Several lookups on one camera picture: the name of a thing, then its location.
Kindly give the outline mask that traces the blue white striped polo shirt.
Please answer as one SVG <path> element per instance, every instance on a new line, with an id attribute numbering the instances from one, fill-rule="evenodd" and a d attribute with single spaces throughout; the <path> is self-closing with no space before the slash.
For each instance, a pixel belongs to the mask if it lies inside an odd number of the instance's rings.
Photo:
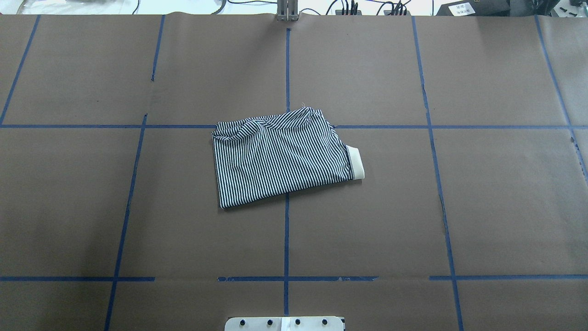
<path id="1" fill-rule="evenodd" d="M 359 149 L 321 109 L 218 122 L 211 138 L 222 209 L 365 178 Z"/>

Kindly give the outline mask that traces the black box with label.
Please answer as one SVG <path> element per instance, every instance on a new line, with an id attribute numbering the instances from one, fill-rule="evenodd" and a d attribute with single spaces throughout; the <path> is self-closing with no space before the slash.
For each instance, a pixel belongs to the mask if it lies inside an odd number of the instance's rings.
<path id="1" fill-rule="evenodd" d="M 508 0 L 459 0 L 441 5 L 435 16 L 508 17 L 509 14 Z"/>

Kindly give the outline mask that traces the aluminium frame post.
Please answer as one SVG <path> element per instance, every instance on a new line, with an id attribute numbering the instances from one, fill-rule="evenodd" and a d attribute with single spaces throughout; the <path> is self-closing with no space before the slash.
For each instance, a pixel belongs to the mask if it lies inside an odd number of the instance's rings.
<path id="1" fill-rule="evenodd" d="M 298 21 L 300 17 L 298 3 L 298 0 L 277 0 L 277 21 Z"/>

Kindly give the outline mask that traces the white pedestal column base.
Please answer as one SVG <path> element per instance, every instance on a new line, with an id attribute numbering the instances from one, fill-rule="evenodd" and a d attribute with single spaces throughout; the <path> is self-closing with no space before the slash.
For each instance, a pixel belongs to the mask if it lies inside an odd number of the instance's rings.
<path id="1" fill-rule="evenodd" d="M 338 316 L 276 316 L 229 318 L 225 331 L 345 331 Z"/>

